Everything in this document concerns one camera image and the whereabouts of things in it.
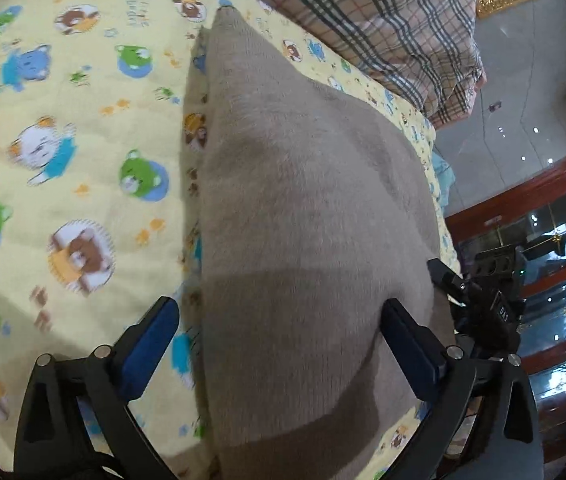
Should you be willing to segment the plaid beige quilt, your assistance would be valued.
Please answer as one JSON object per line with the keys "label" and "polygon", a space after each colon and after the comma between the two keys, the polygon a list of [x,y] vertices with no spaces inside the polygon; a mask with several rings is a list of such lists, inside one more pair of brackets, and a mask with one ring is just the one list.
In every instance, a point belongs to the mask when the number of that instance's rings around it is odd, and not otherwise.
{"label": "plaid beige quilt", "polygon": [[467,118],[487,80],[478,0],[260,0],[410,102],[437,128]]}

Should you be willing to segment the beige knit sweater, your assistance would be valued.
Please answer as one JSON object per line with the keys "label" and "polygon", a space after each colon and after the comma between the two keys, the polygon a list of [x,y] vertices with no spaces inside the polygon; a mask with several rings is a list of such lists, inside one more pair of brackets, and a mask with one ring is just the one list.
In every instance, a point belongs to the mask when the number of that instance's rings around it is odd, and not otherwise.
{"label": "beige knit sweater", "polygon": [[403,132],[216,13],[198,175],[202,357],[226,479],[352,479],[415,405],[379,331],[395,298],[444,341],[435,204]]}

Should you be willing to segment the yellow cartoon print bedsheet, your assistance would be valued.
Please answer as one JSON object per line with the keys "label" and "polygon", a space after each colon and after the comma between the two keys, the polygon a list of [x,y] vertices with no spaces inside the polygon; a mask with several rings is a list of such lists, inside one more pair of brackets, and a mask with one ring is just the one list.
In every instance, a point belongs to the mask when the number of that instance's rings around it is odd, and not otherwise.
{"label": "yellow cartoon print bedsheet", "polygon": [[235,6],[296,69],[399,127],[424,168],[414,107],[260,0],[0,0],[0,467],[42,353],[85,356],[161,295],[182,318],[132,414],[175,474],[217,460],[194,370],[201,263],[205,30]]}

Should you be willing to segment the light blue cloth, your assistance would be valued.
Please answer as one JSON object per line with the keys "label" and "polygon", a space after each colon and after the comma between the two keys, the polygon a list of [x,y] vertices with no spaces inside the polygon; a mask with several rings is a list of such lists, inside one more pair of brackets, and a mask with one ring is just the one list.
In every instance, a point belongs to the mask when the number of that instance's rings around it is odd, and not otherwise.
{"label": "light blue cloth", "polygon": [[441,210],[445,211],[449,205],[450,190],[455,183],[455,174],[449,162],[437,152],[432,153],[432,169],[434,169],[440,188],[438,204]]}

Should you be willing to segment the red wooden glass cabinet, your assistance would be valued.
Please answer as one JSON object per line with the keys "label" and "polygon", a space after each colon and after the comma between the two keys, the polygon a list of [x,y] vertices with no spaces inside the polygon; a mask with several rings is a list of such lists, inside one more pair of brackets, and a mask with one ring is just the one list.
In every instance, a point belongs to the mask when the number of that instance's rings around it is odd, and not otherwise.
{"label": "red wooden glass cabinet", "polygon": [[566,157],[530,180],[446,220],[468,270],[483,250],[522,252],[522,364],[537,399],[544,459],[566,458]]}

